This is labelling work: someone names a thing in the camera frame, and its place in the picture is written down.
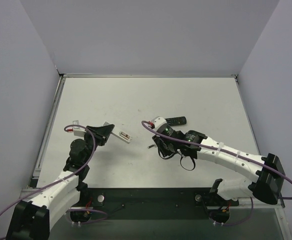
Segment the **white remote control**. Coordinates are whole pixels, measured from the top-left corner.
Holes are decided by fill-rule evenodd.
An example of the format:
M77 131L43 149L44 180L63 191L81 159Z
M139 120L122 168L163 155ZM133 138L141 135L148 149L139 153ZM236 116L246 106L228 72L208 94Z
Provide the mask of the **white remote control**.
M129 144L132 141L132 136L128 134L127 132L121 130L117 126L114 125L113 129L110 132L111 135L118 138L119 140Z

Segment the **black tv remote control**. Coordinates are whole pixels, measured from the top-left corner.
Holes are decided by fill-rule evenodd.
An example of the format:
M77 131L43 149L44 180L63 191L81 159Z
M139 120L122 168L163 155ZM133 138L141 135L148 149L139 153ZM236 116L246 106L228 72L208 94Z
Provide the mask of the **black tv remote control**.
M171 127L185 126L187 124L187 119L185 116L170 117L165 120Z

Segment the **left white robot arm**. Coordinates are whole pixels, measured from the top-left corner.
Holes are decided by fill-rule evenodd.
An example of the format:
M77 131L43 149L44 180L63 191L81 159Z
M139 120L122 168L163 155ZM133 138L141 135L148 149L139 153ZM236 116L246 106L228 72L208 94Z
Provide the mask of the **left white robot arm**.
M71 142L69 156L58 178L47 188L15 206L6 234L7 240L47 240L56 222L73 205L87 203L89 194L84 183L88 165L96 148L104 146L114 124L99 127L70 125L77 139Z

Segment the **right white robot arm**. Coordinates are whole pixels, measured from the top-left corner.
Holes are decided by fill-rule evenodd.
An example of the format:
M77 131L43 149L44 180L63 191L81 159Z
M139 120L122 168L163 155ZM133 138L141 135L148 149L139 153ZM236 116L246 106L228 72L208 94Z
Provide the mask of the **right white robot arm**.
M186 133L176 131L166 123L157 129L152 139L162 159L180 155L181 158L189 157L193 162L208 161L242 175L242 179L215 180L210 191L225 201L251 197L276 205L280 199L285 172L274 154L245 153L194 130Z

